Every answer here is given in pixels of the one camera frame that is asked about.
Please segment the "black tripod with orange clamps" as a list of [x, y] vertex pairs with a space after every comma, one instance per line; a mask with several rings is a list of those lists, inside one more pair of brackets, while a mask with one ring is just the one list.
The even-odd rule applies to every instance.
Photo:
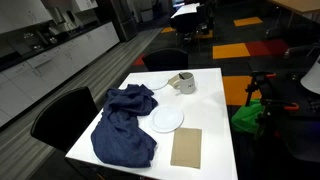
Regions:
[[[270, 84], [270, 79], [275, 78], [277, 74], [275, 72], [268, 71], [253, 71], [250, 74], [251, 82], [247, 85], [245, 91], [248, 93], [245, 106], [248, 107], [252, 94], [260, 90], [261, 86], [264, 84]], [[271, 112], [274, 110], [285, 110], [285, 111], [297, 111], [299, 105], [295, 102], [286, 102], [284, 100], [270, 99], [266, 97], [261, 97], [260, 103], [263, 106], [262, 112], [258, 115], [255, 121], [259, 124], [259, 127], [255, 133], [255, 138], [259, 139], [263, 134], [271, 119]]]

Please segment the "far white table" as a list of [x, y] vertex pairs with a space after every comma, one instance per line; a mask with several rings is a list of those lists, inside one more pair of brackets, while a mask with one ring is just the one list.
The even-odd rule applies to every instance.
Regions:
[[171, 16], [171, 18], [174, 18], [175, 16], [182, 15], [182, 14], [196, 13], [198, 6], [199, 6], [199, 3], [183, 5]]

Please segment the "blue cloth towel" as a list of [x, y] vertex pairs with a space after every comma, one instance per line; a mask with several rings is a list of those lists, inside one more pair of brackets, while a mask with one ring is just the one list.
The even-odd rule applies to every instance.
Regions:
[[151, 166], [157, 142], [139, 128], [138, 116], [158, 105], [145, 85], [109, 89], [101, 120], [91, 133], [93, 151], [103, 163], [129, 168]]

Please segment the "black chair far end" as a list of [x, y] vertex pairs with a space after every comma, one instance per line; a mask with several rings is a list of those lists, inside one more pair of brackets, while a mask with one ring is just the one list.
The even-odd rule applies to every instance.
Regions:
[[177, 48], [162, 48], [145, 54], [142, 60], [149, 71], [183, 70], [188, 68], [188, 53]]

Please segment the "green bag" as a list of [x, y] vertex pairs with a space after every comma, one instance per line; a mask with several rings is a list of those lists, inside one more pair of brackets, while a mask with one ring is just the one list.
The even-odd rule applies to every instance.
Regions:
[[249, 105], [241, 106], [232, 116], [232, 128], [237, 132], [255, 134], [259, 125], [256, 118], [262, 112], [263, 106], [259, 99], [251, 99]]

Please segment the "small brown paper napkin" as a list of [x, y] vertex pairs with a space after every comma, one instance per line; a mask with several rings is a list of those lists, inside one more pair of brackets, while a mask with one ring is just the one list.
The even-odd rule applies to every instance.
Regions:
[[168, 80], [168, 84], [172, 86], [174, 89], [177, 89], [179, 86], [179, 76], [175, 75], [171, 79]]

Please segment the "large white plate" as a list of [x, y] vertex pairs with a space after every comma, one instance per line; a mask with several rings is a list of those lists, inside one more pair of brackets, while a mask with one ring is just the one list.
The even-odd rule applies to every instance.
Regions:
[[158, 106], [150, 114], [149, 127], [158, 133], [169, 133], [181, 126], [184, 113], [173, 106]]

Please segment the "black chair near side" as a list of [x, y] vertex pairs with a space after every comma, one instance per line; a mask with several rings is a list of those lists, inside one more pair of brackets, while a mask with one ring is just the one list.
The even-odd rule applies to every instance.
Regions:
[[32, 137], [67, 152], [98, 114], [88, 87], [66, 92], [49, 103], [36, 117]]

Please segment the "white kitchen cabinets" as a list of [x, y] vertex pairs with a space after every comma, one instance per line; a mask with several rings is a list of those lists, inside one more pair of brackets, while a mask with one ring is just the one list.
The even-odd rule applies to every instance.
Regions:
[[119, 43], [112, 22], [0, 71], [0, 126]]

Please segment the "white ceramic mug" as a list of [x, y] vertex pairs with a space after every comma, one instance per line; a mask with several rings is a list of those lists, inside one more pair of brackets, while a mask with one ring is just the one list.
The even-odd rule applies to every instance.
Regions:
[[184, 80], [180, 79], [179, 77], [179, 86], [177, 89], [180, 90], [182, 94], [191, 94], [195, 91], [195, 80], [194, 76], [190, 72], [180, 72], [182, 73]]

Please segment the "stainless steel refrigerator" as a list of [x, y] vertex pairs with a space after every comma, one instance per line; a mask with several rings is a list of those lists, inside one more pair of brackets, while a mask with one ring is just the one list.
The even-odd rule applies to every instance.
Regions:
[[122, 41], [131, 40], [137, 35], [137, 28], [127, 0], [111, 0], [111, 4], [115, 13], [119, 38]]

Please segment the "small white plate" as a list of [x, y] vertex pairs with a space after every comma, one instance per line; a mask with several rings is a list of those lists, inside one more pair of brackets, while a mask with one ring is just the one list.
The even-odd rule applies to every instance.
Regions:
[[150, 79], [147, 82], [147, 87], [150, 90], [159, 90], [159, 89], [165, 87], [167, 85], [167, 83], [168, 83], [167, 79]]

